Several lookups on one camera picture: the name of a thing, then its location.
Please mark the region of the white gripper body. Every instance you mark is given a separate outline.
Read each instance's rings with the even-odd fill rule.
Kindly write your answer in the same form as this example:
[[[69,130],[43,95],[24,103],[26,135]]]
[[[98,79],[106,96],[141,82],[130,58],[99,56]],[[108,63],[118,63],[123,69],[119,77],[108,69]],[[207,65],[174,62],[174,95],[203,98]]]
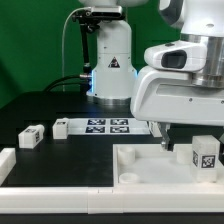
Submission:
[[[142,121],[224,126],[224,90],[192,85],[189,73],[145,66],[136,79],[130,109]]]

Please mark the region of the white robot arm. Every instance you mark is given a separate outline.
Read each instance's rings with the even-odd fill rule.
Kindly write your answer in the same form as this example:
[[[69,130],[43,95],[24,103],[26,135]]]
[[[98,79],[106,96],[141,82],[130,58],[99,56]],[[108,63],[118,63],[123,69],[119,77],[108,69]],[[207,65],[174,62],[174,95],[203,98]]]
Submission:
[[[131,112],[168,148],[171,124],[224,127],[224,0],[158,0],[158,14],[180,35],[153,29]]]

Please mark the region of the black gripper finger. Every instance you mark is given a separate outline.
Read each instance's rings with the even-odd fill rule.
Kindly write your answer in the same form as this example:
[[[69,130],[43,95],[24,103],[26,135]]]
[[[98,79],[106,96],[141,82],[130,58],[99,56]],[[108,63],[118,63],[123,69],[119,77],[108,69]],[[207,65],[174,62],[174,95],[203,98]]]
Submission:
[[[172,151],[173,144],[171,143],[170,137],[168,135],[170,125],[168,123],[159,123],[158,127],[162,137],[162,140],[161,140],[162,148],[166,151]]]

